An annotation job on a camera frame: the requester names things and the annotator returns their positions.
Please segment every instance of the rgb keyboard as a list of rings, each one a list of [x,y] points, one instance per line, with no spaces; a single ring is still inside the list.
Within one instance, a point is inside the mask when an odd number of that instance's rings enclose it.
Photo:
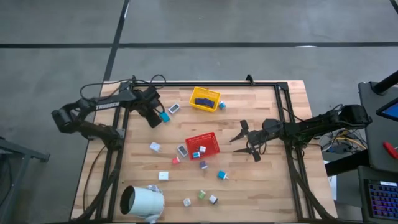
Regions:
[[[370,214],[374,218],[398,220],[398,187],[397,183],[378,180],[367,180],[370,199]]]

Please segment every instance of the concrete floor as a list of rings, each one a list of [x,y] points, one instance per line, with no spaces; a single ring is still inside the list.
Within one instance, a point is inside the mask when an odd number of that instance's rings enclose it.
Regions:
[[[0,44],[111,43],[122,5],[0,0]],[[397,20],[388,0],[131,0],[121,42],[398,41]],[[14,223],[68,220],[87,142],[59,133],[50,113],[79,99],[82,85],[102,81],[109,53],[0,49],[0,103],[6,105],[0,136],[51,153],[47,164],[29,166]],[[398,47],[119,49],[110,79],[161,73],[169,80],[242,80],[250,73],[257,80],[305,80],[318,114],[359,103],[357,84],[394,72],[396,58]],[[338,210],[343,218],[360,217],[357,208]]]

